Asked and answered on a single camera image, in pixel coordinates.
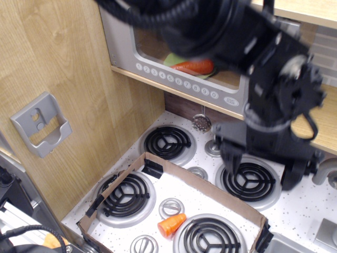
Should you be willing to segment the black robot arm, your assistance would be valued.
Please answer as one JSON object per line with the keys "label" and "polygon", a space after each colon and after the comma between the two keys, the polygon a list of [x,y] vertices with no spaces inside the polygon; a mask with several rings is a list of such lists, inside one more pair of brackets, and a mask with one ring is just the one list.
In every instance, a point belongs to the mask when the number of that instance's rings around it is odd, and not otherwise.
{"label": "black robot arm", "polygon": [[244,120],[219,123],[212,131],[222,160],[236,175],[244,154],[285,166],[281,179],[292,190],[315,173],[323,152],[297,137],[291,123],[306,118],[325,99],[322,75],[298,35],[273,19],[273,1],[256,11],[250,1],[99,1],[118,20],[157,30],[172,52],[189,60],[209,59],[249,79]]}

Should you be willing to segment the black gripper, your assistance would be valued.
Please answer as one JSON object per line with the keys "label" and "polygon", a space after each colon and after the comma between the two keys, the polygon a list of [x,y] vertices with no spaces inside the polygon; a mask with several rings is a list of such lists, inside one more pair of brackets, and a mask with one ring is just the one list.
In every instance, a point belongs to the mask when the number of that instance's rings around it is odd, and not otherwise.
{"label": "black gripper", "polygon": [[324,158],[320,149],[296,137],[289,126],[272,131],[254,129],[243,121],[222,122],[212,126],[212,133],[230,175],[237,175],[244,154],[274,161],[284,165],[282,190],[292,190]]}

